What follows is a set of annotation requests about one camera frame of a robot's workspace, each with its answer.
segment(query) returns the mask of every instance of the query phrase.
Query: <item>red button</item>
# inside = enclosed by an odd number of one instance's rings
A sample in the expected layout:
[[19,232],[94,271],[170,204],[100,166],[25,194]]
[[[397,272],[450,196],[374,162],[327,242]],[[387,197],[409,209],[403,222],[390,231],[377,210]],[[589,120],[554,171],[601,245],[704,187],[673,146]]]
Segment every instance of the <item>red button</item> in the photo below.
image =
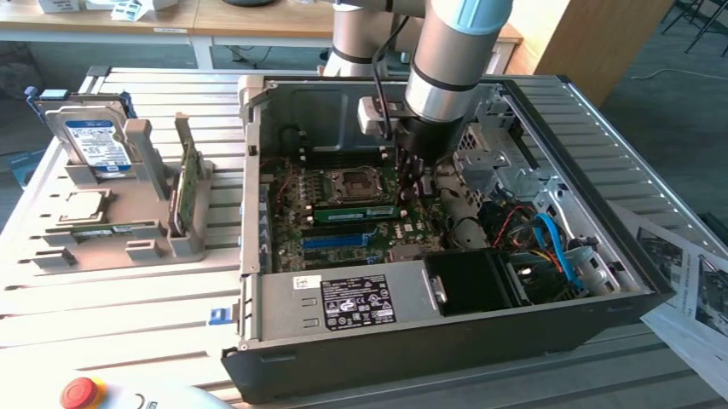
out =
[[99,385],[87,377],[78,377],[66,385],[60,406],[64,409],[83,409],[94,402],[98,393]]

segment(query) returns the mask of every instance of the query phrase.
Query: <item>white label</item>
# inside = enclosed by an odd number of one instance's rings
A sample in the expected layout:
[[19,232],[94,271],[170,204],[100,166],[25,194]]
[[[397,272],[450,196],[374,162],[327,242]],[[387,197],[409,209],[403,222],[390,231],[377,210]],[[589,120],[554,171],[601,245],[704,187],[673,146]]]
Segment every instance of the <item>white label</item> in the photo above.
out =
[[76,237],[88,237],[88,236],[111,236],[114,232],[111,230],[88,230],[87,232],[78,232],[72,235]]
[[329,216],[329,220],[350,220],[350,219],[361,219],[365,217],[362,213],[353,213],[350,215],[333,215]]
[[294,290],[306,290],[309,288],[321,287],[321,276],[319,275],[302,275],[294,277]]
[[111,121],[67,121],[66,127],[88,166],[110,173],[131,168],[124,145],[114,139],[116,128]]
[[178,34],[187,34],[187,28],[163,28],[158,27],[155,28],[155,32],[174,32]]

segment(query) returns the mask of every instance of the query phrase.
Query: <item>sticker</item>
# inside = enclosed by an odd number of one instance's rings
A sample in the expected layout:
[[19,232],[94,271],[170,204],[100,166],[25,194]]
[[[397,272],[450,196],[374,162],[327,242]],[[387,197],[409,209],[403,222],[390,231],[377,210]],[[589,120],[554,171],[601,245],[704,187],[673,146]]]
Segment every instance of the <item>sticker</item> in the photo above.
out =
[[111,235],[114,235],[111,230],[88,230],[87,232],[76,232],[72,234],[74,237],[103,237]]
[[148,226],[148,224],[126,224],[120,226],[112,226],[111,229],[114,230],[114,233],[131,233],[132,228],[143,228]]
[[155,27],[155,32],[174,32],[174,33],[179,33],[179,34],[187,34],[187,28]]
[[131,169],[124,145],[114,139],[116,127],[111,121],[66,121],[66,127],[88,166],[104,173]]
[[351,213],[350,215],[330,215],[327,220],[353,220],[363,217],[362,213]]
[[307,290],[310,288],[321,287],[321,276],[319,275],[302,275],[294,277],[294,290]]
[[385,275],[333,279],[319,285],[329,330],[397,322]]

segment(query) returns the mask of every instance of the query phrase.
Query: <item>warning label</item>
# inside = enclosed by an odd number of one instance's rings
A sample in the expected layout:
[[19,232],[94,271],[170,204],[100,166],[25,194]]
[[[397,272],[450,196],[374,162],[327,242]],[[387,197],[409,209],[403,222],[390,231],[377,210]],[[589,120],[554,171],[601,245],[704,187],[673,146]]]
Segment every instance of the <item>warning label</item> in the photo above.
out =
[[397,322],[383,275],[321,281],[321,296],[331,331]]

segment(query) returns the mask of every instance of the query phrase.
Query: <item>slotted metal surface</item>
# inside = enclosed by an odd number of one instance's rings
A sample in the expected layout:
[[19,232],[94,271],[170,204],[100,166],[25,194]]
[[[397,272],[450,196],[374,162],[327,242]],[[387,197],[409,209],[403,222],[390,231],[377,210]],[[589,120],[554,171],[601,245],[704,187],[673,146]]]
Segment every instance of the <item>slotted metal surface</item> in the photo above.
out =
[[[210,262],[239,254],[245,138],[235,83],[243,73],[250,72],[114,69],[107,78],[87,81],[102,92],[132,92],[139,115],[155,124],[155,147],[171,162],[180,156],[172,115],[184,112],[191,116],[195,143],[216,165],[206,231]],[[518,82],[541,112],[557,121],[554,130],[572,153],[578,153],[574,156],[590,170],[589,176],[601,178],[600,189],[608,198],[651,217],[663,217],[663,223],[703,239],[700,230],[688,227],[689,217],[673,211],[676,206],[657,183],[641,183],[652,176],[640,173],[629,153],[613,149],[613,136],[605,135],[594,117],[576,108],[578,102],[561,83],[554,78]],[[47,169],[52,177],[62,162],[54,143],[39,172]],[[3,240],[12,239],[12,233],[25,234],[24,214],[59,182],[51,179],[52,183],[39,186],[36,179]],[[661,216],[672,213],[677,219]],[[3,284],[19,287],[8,287],[0,295],[0,314],[12,314],[0,320],[0,367],[44,361],[92,371],[100,377],[162,379],[195,385],[235,407],[249,407],[219,359],[206,354],[208,341],[231,331],[227,325],[206,327],[204,321],[212,307],[237,300],[238,276],[237,265],[199,269],[167,266],[164,271],[130,269],[32,279],[4,275]],[[643,324],[605,331],[570,354],[262,407],[297,406],[728,407]]]
[[[721,256],[728,249],[672,192],[573,84],[553,77],[516,77],[521,90],[584,169],[601,196]],[[548,164],[530,136],[525,144]]]

